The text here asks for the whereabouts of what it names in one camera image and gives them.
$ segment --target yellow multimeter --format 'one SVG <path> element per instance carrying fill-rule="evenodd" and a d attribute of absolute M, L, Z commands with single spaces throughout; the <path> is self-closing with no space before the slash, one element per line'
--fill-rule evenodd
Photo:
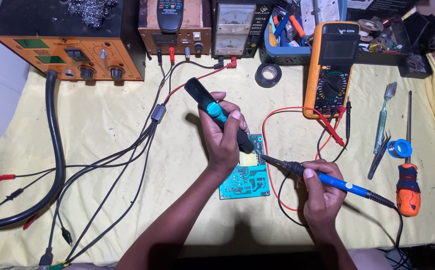
<path fill-rule="evenodd" d="M 330 116 L 332 108 L 345 106 L 359 38 L 359 24 L 355 22 L 326 21 L 316 26 L 305 107 Z M 303 113 L 308 118 L 319 118 L 310 109 Z"/>

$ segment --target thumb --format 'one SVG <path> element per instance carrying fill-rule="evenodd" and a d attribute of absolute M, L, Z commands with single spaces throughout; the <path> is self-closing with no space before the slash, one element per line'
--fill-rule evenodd
<path fill-rule="evenodd" d="M 241 112 L 237 109 L 229 114 L 224 123 L 224 134 L 222 135 L 221 144 L 227 147 L 234 147 L 238 144 L 238 130 L 241 119 Z"/>
<path fill-rule="evenodd" d="M 311 209 L 324 208 L 324 191 L 322 190 L 321 180 L 317 177 L 316 172 L 313 169 L 304 169 L 302 177 L 308 189 Z"/>

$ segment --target workbench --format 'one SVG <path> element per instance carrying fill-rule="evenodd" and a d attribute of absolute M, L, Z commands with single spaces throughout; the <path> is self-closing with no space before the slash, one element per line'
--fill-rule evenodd
<path fill-rule="evenodd" d="M 164 56 L 164 68 L 169 68 Z M 214 65 L 208 56 L 191 58 L 202 65 Z M 176 62 L 184 57 L 176 57 Z M 351 137 L 347 150 L 337 161 L 344 179 L 395 200 L 397 166 L 403 160 L 383 157 L 374 178 L 366 178 L 372 158 L 378 113 L 387 84 L 397 82 L 390 100 L 386 130 L 392 138 L 406 137 L 407 92 L 413 91 L 412 161 L 418 166 L 421 208 L 416 217 L 404 218 L 401 246 L 435 243 L 435 62 L 434 75 L 425 80 L 401 78 L 397 67 L 354 65 L 349 96 L 352 101 Z M 258 57 L 239 59 L 237 69 L 224 69 L 201 80 L 210 91 L 226 91 L 227 100 L 239 105 L 251 133 L 262 133 L 262 122 L 271 111 L 302 106 L 303 66 L 282 68 L 282 79 L 274 88 L 261 88 L 254 80 Z M 145 82 L 58 82 L 58 121 L 66 163 L 90 164 L 130 146 L 141 132 L 154 101 L 162 75 L 154 58 L 146 63 Z M 172 76 L 173 88 L 190 77 L 209 70 L 185 64 Z M 30 70 L 27 85 L 16 114 L 0 139 L 0 175 L 30 174 L 54 167 L 54 153 L 46 120 L 44 85 L 46 78 Z M 168 92 L 164 87 L 161 103 Z M 278 113 L 266 125 L 269 155 L 287 161 L 309 161 L 316 155 L 322 125 L 305 119 L 299 110 Z M 344 136 L 344 124 L 337 129 Z M 137 203 L 127 216 L 101 241 L 75 262 L 104 266 L 117 262 L 126 249 L 197 178 L 207 165 L 196 102 L 178 90 L 167 105 L 167 113 L 157 126 L 146 175 Z M 333 160 L 340 147 L 331 140 L 322 150 L 324 159 Z M 144 159 L 128 167 L 107 203 L 97 215 L 80 248 L 88 244 L 130 205 L 142 175 Z M 67 176 L 79 168 L 67 169 Z M 105 196 L 121 168 L 96 169 L 72 185 L 60 208 L 66 228 L 74 241 Z M 283 172 L 271 167 L 274 186 L 279 187 Z M 0 181 L 0 202 L 35 177 Z M 13 201 L 0 206 L 0 218 L 22 212 L 39 201 L 54 180 L 51 173 L 29 187 Z M 304 185 L 295 189 L 287 181 L 282 200 L 290 207 L 304 206 Z M 27 230 L 23 224 L 0 229 L 0 268 L 35 266 L 47 247 L 55 203 L 43 211 Z M 288 211 L 293 218 L 302 212 Z M 347 249 L 380 247 L 390 249 L 398 230 L 394 210 L 354 194 L 348 194 L 336 226 Z M 69 245 L 56 226 L 53 242 L 55 261 L 63 261 Z M 308 231 L 287 219 L 270 196 L 220 200 L 216 190 L 187 238 L 183 257 L 262 254 L 314 249 Z"/>

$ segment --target circuit board component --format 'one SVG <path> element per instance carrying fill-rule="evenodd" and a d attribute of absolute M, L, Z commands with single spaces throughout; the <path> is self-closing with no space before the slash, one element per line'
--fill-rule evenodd
<path fill-rule="evenodd" d="M 269 179 L 263 154 L 262 134 L 249 134 L 255 154 L 239 153 L 239 163 L 219 186 L 221 200 L 269 196 Z"/>

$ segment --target electrical tape roll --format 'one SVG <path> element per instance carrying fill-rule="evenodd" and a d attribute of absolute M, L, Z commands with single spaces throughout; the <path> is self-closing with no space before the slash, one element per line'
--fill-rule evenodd
<path fill-rule="evenodd" d="M 264 77 L 264 73 L 270 73 L 272 74 L 273 77 L 271 79 L 266 79 Z M 274 87 L 279 82 L 281 77 L 282 77 L 281 68 L 276 64 L 270 64 L 270 63 L 261 64 L 256 70 L 256 75 L 254 75 L 254 79 L 256 80 L 256 83 L 262 88 Z"/>

